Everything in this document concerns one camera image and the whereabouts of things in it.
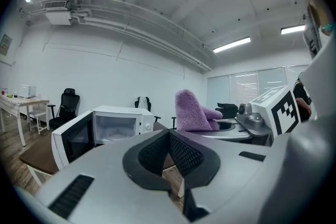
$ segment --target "poster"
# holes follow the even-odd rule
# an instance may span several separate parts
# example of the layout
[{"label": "poster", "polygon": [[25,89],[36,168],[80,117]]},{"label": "poster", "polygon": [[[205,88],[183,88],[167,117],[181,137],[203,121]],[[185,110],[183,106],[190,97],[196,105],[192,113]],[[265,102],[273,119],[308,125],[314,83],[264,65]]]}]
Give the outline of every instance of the poster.
[{"label": "poster", "polygon": [[7,35],[4,35],[2,40],[1,40],[1,44],[0,44],[0,54],[6,56],[10,43],[12,42],[12,39],[10,37],[8,37]]}]

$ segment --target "wooden table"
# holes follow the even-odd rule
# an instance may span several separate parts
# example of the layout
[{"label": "wooden table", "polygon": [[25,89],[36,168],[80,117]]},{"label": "wooden table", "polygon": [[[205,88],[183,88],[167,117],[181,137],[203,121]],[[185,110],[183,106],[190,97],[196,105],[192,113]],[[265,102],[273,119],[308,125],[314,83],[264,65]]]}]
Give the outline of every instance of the wooden table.
[{"label": "wooden table", "polygon": [[52,152],[51,134],[47,134],[19,157],[39,186],[45,181],[43,174],[52,176],[59,171]]},{"label": "wooden table", "polygon": [[17,118],[17,126],[19,129],[19,134],[21,138],[22,146],[26,145],[25,138],[23,136],[22,131],[22,125],[21,125],[21,119],[20,119],[20,108],[25,106],[27,108],[27,122],[29,122],[29,106],[30,105],[36,105],[36,104],[45,104],[46,105],[46,123],[47,123],[47,129],[50,130],[49,127],[49,112],[48,112],[48,104],[49,100],[41,100],[38,98],[8,98],[7,96],[0,95],[0,117],[1,117],[1,125],[2,125],[2,131],[6,132],[5,127],[5,121],[4,121],[4,115],[3,110],[9,112],[11,115],[16,116]]}]

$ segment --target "purple towel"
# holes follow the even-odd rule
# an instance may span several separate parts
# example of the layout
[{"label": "purple towel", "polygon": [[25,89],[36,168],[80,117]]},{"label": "purple towel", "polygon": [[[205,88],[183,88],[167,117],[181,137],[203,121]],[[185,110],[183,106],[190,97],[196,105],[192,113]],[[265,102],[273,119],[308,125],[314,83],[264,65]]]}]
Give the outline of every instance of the purple towel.
[{"label": "purple towel", "polygon": [[183,131],[211,131],[213,128],[218,130],[218,124],[214,121],[208,121],[205,113],[219,118],[220,112],[203,108],[196,96],[189,90],[182,90],[175,95],[175,110],[177,119],[177,130]]},{"label": "purple towel", "polygon": [[208,123],[213,131],[219,131],[219,124],[214,120],[208,120]]},{"label": "purple towel", "polygon": [[221,120],[223,117],[223,114],[219,111],[212,110],[204,106],[202,107],[202,109],[207,120]]}]

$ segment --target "white microwave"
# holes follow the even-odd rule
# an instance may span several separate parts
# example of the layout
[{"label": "white microwave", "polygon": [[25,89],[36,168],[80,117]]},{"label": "white microwave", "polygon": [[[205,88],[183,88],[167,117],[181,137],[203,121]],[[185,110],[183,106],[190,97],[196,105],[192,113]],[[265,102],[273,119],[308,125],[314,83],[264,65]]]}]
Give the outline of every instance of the white microwave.
[{"label": "white microwave", "polygon": [[36,87],[29,85],[20,85],[19,96],[24,98],[31,98],[36,96]]},{"label": "white microwave", "polygon": [[100,106],[62,125],[51,136],[59,169],[94,147],[153,132],[154,115],[146,109]]}]

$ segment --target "black office chair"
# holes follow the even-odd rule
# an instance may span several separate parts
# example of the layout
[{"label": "black office chair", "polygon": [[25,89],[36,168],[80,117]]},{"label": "black office chair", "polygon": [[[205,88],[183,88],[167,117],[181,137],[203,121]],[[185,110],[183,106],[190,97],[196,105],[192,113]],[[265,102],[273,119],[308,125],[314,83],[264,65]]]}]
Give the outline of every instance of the black office chair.
[{"label": "black office chair", "polygon": [[59,128],[68,121],[76,117],[77,105],[79,102],[79,95],[75,94],[75,90],[67,88],[61,96],[61,105],[58,109],[56,117],[54,115],[54,104],[48,105],[51,108],[53,119],[49,121],[49,125],[52,128]]},{"label": "black office chair", "polygon": [[219,108],[217,111],[223,114],[223,119],[234,119],[238,113],[238,107],[235,104],[221,104],[217,103]]}]

